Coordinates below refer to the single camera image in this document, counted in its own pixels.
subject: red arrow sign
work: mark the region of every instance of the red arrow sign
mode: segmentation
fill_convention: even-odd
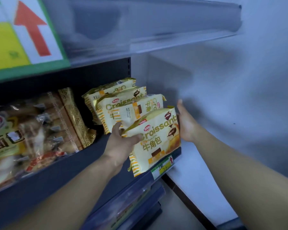
[[[16,26],[25,26],[35,45],[39,56],[49,56],[50,51],[47,44],[38,28],[38,25],[47,25],[42,19],[39,18],[29,7],[22,1],[18,1],[18,8],[14,20]]]

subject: left hand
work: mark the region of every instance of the left hand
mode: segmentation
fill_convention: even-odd
[[[133,146],[139,143],[142,139],[141,134],[131,137],[122,137],[121,130],[119,129],[121,124],[121,122],[117,122],[113,126],[112,133],[106,145],[106,149],[102,155],[103,157],[106,157],[108,160],[110,160],[111,164],[115,168],[114,175],[120,172],[123,163],[130,155]]]

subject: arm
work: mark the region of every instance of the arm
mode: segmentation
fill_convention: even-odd
[[[120,125],[119,122],[113,127],[104,154],[98,160],[6,229],[79,229],[107,183],[119,173],[133,146],[142,138],[141,135],[122,138]]]
[[[179,100],[180,135],[193,142],[226,200],[249,230],[288,229],[288,178],[211,135]]]

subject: floor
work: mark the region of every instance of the floor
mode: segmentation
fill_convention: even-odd
[[[162,214],[154,221],[148,230],[176,230],[193,229],[205,230],[203,225],[189,211],[177,195],[161,181],[165,189],[165,196],[159,201],[162,207]]]

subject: white wall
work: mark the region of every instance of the white wall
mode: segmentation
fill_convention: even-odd
[[[243,0],[242,12],[243,35],[143,55],[147,89],[288,176],[288,0]],[[213,224],[235,218],[196,148],[182,151],[169,176]]]

